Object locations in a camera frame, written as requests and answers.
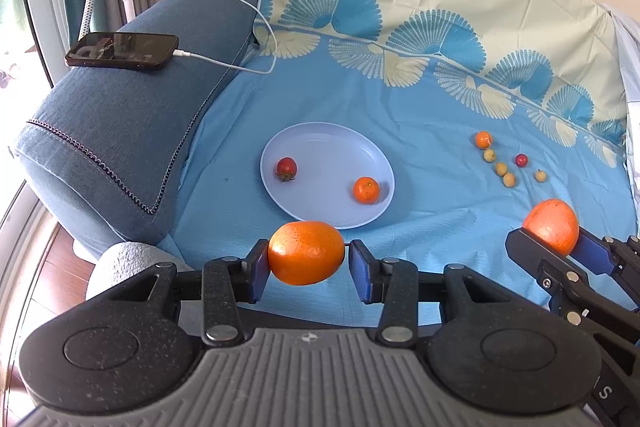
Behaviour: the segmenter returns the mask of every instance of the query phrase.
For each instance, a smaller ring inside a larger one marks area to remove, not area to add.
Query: light blue plate
[[[298,166],[293,181],[275,174],[281,158]],[[375,144],[348,127],[333,123],[299,123],[276,134],[262,151],[260,175],[267,192],[287,214],[301,221],[324,221],[336,229],[370,223],[389,206],[396,182],[391,165]],[[370,176],[380,184],[380,198],[358,203],[353,184]]]

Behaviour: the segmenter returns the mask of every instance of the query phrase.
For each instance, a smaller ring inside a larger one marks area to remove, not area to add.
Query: black phone
[[[159,70],[173,57],[178,37],[159,33],[93,32],[65,55],[67,66]]]

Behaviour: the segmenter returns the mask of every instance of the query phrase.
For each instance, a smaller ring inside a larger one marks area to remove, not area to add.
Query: blue sofa armrest
[[[237,0],[161,0],[122,30],[174,34],[180,49],[239,64],[254,18]],[[235,73],[187,57],[151,72],[74,68],[14,154],[38,197],[96,257],[121,241],[156,245],[173,224],[200,118]]]

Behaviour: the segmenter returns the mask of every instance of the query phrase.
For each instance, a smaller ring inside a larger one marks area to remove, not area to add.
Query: red cherry tomato
[[[527,158],[526,154],[520,153],[515,157],[514,162],[518,167],[526,167],[527,163],[529,163],[529,158]]]
[[[293,161],[293,158],[283,158],[276,165],[276,176],[283,182],[290,182],[296,177],[298,172],[298,166]]]

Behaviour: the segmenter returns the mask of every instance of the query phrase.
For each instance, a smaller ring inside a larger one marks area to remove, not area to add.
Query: orange fruit
[[[480,131],[476,134],[476,145],[478,149],[489,149],[493,142],[493,137],[487,131]]]
[[[375,203],[380,197],[380,186],[368,176],[358,178],[353,184],[353,197],[360,203]]]
[[[282,225],[269,241],[269,266],[282,282],[315,284],[333,275],[344,260],[340,232],[321,221]]]
[[[560,255],[571,253],[580,234],[575,212],[561,200],[546,200],[534,206],[522,227]]]

